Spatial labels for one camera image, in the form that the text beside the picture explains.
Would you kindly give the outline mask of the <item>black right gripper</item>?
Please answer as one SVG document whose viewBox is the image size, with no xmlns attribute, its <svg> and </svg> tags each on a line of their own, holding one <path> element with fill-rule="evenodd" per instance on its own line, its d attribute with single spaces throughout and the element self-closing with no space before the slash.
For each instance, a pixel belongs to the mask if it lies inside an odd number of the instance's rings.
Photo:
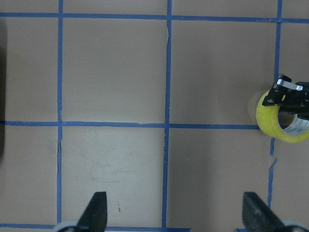
<svg viewBox="0 0 309 232">
<path fill-rule="evenodd" d="M 288 76 L 279 74 L 270 91 L 262 98 L 262 105 L 277 106 L 280 112 L 308 120 L 309 84 L 308 82 L 293 83 Z"/>
</svg>

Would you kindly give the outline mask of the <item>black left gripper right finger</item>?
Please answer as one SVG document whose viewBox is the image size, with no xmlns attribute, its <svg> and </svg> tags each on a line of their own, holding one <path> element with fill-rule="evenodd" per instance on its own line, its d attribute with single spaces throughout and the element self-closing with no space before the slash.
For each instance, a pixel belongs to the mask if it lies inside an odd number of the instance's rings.
<svg viewBox="0 0 309 232">
<path fill-rule="evenodd" d="M 255 192 L 244 192 L 242 223 L 248 232 L 277 232 L 284 223 L 271 211 Z"/>
</svg>

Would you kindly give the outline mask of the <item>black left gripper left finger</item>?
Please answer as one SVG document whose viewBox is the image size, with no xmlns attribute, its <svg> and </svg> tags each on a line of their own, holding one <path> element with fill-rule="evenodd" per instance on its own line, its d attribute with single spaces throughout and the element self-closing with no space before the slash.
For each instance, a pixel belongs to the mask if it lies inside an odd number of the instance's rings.
<svg viewBox="0 0 309 232">
<path fill-rule="evenodd" d="M 76 225 L 79 232 L 104 232 L 107 226 L 107 194 L 95 192 Z"/>
</svg>

